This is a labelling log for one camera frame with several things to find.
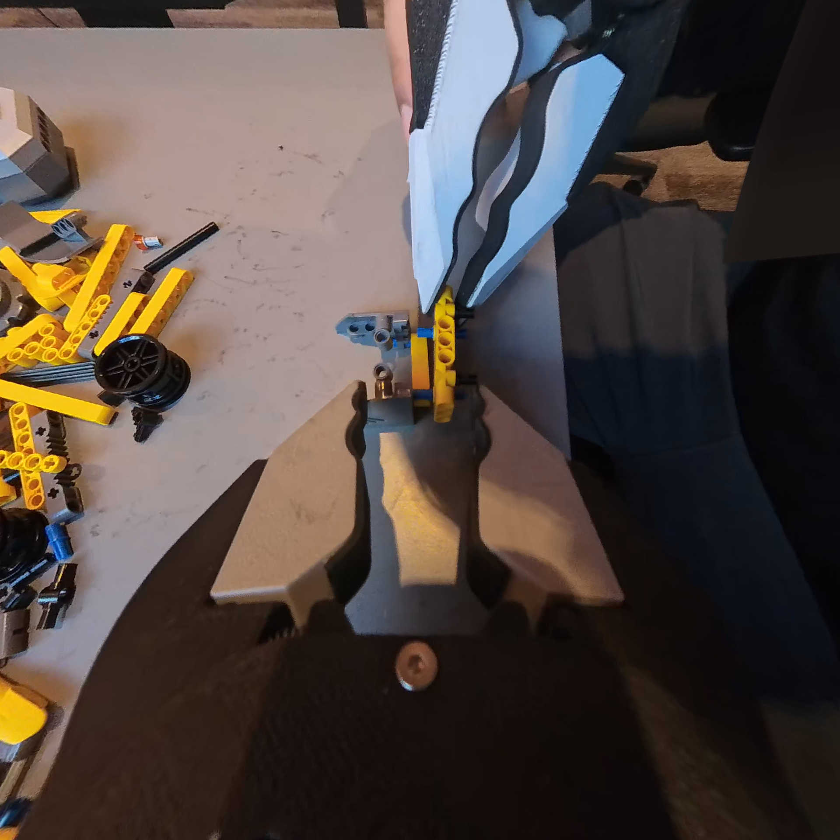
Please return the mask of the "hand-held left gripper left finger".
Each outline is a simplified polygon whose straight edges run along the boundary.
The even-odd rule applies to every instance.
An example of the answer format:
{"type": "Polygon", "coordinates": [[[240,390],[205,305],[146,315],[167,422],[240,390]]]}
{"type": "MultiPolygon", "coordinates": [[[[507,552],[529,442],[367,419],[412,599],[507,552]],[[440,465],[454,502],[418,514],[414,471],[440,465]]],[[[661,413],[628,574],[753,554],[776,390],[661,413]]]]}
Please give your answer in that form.
{"type": "Polygon", "coordinates": [[[352,381],[268,457],[211,589],[217,605],[284,604],[303,628],[317,603],[358,594],[371,571],[367,408],[352,381]]]}

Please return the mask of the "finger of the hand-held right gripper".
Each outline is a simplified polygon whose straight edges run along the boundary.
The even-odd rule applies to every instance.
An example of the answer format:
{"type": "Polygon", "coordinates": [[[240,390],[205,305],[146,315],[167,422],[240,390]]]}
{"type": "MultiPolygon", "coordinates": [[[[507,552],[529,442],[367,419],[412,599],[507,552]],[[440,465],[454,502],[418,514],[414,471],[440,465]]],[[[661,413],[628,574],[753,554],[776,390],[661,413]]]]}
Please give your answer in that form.
{"type": "Polygon", "coordinates": [[[408,141],[413,273],[419,306],[434,308],[458,255],[458,228],[476,193],[489,111],[522,53],[512,2],[416,2],[408,12],[413,121],[408,141]]]}
{"type": "Polygon", "coordinates": [[[530,88],[511,147],[479,193],[484,236],[460,282],[460,306],[488,299],[566,209],[623,79],[598,53],[553,66],[530,88]]]}

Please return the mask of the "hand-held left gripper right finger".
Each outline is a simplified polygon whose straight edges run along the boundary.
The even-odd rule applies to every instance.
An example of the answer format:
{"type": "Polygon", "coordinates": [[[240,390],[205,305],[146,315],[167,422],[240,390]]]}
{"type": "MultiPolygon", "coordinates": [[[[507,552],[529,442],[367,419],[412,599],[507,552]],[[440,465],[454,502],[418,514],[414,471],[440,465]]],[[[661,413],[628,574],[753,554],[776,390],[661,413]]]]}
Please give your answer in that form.
{"type": "Polygon", "coordinates": [[[531,625],[557,602],[621,605],[623,588],[564,453],[486,386],[476,387],[471,398],[471,591],[489,610],[520,604],[531,625]]]}

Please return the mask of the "grey brick bucket assembly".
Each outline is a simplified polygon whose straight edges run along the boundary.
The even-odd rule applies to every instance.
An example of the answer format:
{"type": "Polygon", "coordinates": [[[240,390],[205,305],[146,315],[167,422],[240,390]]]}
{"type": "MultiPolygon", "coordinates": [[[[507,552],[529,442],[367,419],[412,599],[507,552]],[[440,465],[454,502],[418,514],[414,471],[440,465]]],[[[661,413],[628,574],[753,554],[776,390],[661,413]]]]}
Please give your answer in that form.
{"type": "Polygon", "coordinates": [[[416,410],[430,407],[433,398],[431,332],[413,330],[408,311],[351,313],[336,332],[380,355],[372,371],[367,423],[384,430],[413,425],[416,410]]]}

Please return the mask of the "yellow brick panel with pins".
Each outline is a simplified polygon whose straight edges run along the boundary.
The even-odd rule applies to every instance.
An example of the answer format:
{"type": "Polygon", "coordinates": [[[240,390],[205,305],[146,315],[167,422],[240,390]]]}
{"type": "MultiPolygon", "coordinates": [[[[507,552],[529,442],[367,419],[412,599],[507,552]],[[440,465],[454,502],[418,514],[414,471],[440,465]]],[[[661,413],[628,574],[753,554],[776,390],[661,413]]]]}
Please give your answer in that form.
{"type": "Polygon", "coordinates": [[[437,424],[449,423],[457,400],[478,384],[475,375],[455,369],[456,341],[466,337],[464,322],[473,316],[471,309],[456,305],[452,287],[446,286],[434,304],[432,326],[411,335],[413,404],[431,408],[437,424]]]}

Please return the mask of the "grey desk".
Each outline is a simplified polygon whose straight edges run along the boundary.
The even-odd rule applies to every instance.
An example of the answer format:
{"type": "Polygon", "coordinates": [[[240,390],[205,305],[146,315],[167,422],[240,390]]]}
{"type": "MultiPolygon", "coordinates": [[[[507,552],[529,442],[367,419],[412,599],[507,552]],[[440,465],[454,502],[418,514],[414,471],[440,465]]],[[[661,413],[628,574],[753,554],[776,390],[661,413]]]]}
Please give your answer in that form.
{"type": "Polygon", "coordinates": [[[149,442],[68,423],[87,514],[67,642],[94,655],[167,550],[378,353],[347,313],[410,308],[407,147],[380,29],[2,30],[2,86],[77,153],[73,207],[174,243],[220,232],[162,341],[192,384],[149,442]]]}

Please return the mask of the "person's right hand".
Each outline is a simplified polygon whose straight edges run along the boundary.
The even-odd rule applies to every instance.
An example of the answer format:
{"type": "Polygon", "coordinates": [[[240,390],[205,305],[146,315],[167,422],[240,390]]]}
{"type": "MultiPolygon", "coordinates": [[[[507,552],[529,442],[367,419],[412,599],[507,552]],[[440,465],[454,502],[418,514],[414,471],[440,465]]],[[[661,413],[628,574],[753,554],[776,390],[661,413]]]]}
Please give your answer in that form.
{"type": "Polygon", "coordinates": [[[408,141],[413,118],[413,79],[406,6],[407,1],[384,1],[383,21],[396,106],[408,141]]]}

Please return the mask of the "black office chair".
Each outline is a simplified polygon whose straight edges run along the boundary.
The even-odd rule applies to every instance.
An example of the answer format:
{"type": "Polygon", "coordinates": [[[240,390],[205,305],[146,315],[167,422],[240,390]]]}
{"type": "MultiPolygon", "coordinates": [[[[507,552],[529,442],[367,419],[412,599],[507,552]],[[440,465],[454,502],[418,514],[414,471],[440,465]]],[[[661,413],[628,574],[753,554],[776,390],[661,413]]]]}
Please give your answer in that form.
{"type": "Polygon", "coordinates": [[[770,95],[766,87],[748,87],[693,98],[658,98],[602,173],[626,175],[624,191],[641,196],[658,166],[634,157],[634,153],[706,143],[721,161],[750,161],[770,95]]]}

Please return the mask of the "black spoked wheel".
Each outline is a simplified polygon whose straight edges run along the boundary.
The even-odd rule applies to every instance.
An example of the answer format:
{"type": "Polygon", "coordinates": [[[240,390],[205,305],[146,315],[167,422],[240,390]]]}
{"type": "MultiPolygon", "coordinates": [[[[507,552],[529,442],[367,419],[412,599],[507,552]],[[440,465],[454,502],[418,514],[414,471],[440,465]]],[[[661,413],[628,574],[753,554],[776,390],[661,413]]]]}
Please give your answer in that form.
{"type": "Polygon", "coordinates": [[[189,365],[155,337],[129,334],[110,343],[94,362],[100,398],[111,406],[129,401],[162,413],[186,393],[192,379],[189,365]]]}

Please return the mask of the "black axle rod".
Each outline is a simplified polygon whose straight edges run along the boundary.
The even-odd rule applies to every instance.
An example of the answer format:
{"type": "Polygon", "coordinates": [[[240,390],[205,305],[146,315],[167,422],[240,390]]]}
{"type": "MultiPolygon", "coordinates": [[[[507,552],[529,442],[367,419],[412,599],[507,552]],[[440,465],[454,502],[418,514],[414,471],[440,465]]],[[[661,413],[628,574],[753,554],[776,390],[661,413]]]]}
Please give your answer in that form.
{"type": "Polygon", "coordinates": [[[195,231],[195,233],[190,234],[182,241],[168,248],[160,255],[154,257],[143,267],[143,271],[152,276],[156,276],[163,269],[173,265],[178,259],[191,254],[196,248],[219,233],[219,231],[220,227],[216,222],[206,224],[199,230],[195,231]]]}

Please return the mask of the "pile of loose brick pieces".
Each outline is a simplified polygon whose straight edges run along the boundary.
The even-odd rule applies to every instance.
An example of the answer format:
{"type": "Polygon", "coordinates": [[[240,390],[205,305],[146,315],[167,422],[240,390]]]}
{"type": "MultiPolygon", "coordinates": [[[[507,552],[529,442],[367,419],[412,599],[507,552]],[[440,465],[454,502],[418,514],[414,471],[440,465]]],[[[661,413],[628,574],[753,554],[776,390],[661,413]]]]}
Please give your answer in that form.
{"type": "Polygon", "coordinates": [[[2,508],[38,510],[49,522],[43,559],[2,585],[2,670],[28,648],[33,607],[36,630],[50,631],[75,598],[69,527],[85,503],[67,421],[108,427],[123,404],[130,414],[134,407],[100,398],[95,360],[129,334],[161,341],[193,283],[188,269],[152,276],[126,266],[138,235],[131,226],[113,224],[97,238],[87,223],[76,209],[2,205],[2,508]]]}

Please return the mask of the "grey battery box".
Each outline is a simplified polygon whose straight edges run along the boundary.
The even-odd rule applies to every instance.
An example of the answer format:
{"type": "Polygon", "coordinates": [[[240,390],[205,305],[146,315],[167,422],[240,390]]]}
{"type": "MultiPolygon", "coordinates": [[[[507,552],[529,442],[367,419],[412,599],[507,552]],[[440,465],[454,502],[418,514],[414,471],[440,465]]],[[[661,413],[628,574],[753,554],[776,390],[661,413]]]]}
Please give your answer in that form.
{"type": "Polygon", "coordinates": [[[75,151],[29,96],[1,89],[1,204],[58,201],[78,188],[75,151]]]}

